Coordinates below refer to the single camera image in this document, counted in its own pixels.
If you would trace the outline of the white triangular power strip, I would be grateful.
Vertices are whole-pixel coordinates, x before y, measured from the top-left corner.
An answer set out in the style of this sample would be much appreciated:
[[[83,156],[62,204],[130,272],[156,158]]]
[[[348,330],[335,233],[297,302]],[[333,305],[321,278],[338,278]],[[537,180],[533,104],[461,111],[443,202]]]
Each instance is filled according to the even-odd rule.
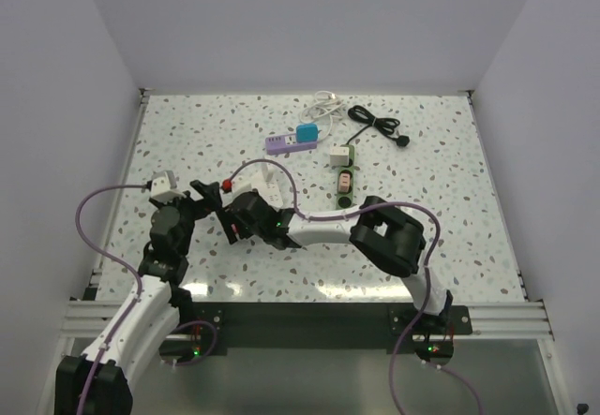
[[[237,197],[243,193],[255,191],[269,205],[281,209],[284,206],[284,201],[275,178],[275,171],[275,166],[263,162],[261,167],[251,174],[239,173],[232,180],[232,194]]]

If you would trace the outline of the beige pink plug adapter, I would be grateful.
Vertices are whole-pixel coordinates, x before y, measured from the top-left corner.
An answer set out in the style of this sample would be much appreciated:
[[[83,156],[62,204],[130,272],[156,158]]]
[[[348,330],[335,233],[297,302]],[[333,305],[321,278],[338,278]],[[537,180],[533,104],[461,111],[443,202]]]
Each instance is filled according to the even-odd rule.
[[[353,178],[349,173],[347,173],[347,172],[341,173],[338,176],[337,192],[341,193],[341,194],[349,193],[352,190],[352,182],[353,182]]]

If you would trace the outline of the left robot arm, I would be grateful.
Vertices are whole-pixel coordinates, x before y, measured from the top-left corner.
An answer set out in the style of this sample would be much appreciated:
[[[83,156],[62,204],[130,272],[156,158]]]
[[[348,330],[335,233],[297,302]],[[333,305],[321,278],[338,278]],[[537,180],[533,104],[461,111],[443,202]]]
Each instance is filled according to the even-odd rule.
[[[53,411],[56,414],[129,414],[142,374],[172,333],[206,333],[209,343],[194,348],[173,367],[200,363],[217,346],[219,328],[198,319],[191,294],[180,284],[188,270],[188,251],[197,221],[222,209],[217,183],[191,182],[200,194],[177,189],[171,175],[155,175],[144,189],[156,207],[150,240],[139,267],[96,246],[101,256],[132,273],[134,284],[108,325],[78,356],[66,356],[57,366]]]

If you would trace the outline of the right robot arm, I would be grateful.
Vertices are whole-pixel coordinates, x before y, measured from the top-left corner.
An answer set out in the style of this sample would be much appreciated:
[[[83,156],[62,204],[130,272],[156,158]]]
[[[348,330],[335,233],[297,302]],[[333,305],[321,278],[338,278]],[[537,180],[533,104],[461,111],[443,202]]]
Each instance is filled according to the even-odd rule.
[[[377,269],[402,281],[424,331],[439,333],[451,321],[452,293],[430,266],[442,227],[425,207],[369,196],[353,208],[303,213],[296,205],[278,209],[249,191],[217,216],[231,243],[257,236],[278,250],[352,245]]]

